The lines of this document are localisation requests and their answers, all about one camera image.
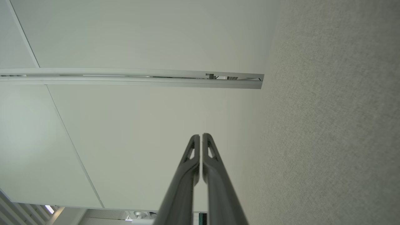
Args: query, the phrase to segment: vent grille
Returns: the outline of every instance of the vent grille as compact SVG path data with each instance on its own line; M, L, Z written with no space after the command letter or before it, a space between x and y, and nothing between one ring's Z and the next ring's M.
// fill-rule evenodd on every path
M26 76L26 74L7 74L7 75L0 75L0 77L12 77L12 76Z
M130 221L112 220L112 219L97 219L97 218L82 218L79 225L131 225Z
M98 218L98 219L126 219L125 211L119 210L105 210L105 209L89 209L86 211L85 218Z

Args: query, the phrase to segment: gray fabric wall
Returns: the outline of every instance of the gray fabric wall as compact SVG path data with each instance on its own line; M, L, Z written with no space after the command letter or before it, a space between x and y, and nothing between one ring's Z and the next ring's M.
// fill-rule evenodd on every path
M400 1L282 1L255 99L250 224L400 224Z

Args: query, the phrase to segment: ceiling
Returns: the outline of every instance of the ceiling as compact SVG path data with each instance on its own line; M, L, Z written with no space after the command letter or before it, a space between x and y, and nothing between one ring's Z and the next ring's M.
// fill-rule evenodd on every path
M267 1L11 2L40 67L265 70Z
M2 74L82 68L263 75L277 20L265 13L277 4L259 0L0 6ZM12 201L157 210L189 138L204 132L242 189L257 90L62 84L0 81L0 188ZM206 196L200 181L195 211L207 211Z
M157 210L189 138L204 132L214 136L240 189L256 90L1 87L0 178L12 201ZM207 211L202 180L194 193L194 210Z

